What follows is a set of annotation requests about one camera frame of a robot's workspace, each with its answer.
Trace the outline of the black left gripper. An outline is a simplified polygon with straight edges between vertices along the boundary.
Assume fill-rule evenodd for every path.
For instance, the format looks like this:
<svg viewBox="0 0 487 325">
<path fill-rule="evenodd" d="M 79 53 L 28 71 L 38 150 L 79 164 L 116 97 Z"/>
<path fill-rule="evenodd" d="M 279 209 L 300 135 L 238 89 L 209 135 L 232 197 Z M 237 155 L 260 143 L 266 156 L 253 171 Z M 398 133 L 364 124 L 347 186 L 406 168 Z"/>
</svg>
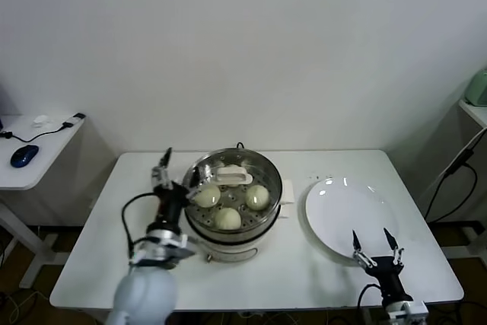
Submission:
<svg viewBox="0 0 487 325">
<path fill-rule="evenodd" d="M 194 167 L 186 172 L 184 186 L 172 182 L 168 174 L 168 166 L 172 154 L 169 147 L 151 170 L 151 184 L 159 198 L 157 220 L 178 226 L 182 211 L 189 205 L 189 200 L 200 194 L 205 186 L 200 169 Z"/>
</svg>

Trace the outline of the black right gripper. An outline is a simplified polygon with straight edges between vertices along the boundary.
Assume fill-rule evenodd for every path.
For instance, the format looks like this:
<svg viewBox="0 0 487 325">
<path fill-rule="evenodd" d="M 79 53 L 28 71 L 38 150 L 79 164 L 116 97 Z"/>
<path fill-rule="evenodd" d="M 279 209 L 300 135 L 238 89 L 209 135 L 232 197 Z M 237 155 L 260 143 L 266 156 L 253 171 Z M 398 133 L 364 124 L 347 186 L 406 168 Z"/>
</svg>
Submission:
<svg viewBox="0 0 487 325">
<path fill-rule="evenodd" d="M 369 276 L 378 281 L 384 301 L 411 301 L 412 296 L 406 293 L 399 278 L 399 274 L 403 270 L 404 249 L 399 246 L 396 238 L 386 228 L 384 228 L 384 234 L 393 256 L 369 257 L 363 252 L 357 234 L 352 231 L 354 249 L 352 258 L 361 268 L 365 268 L 365 272 Z"/>
</svg>

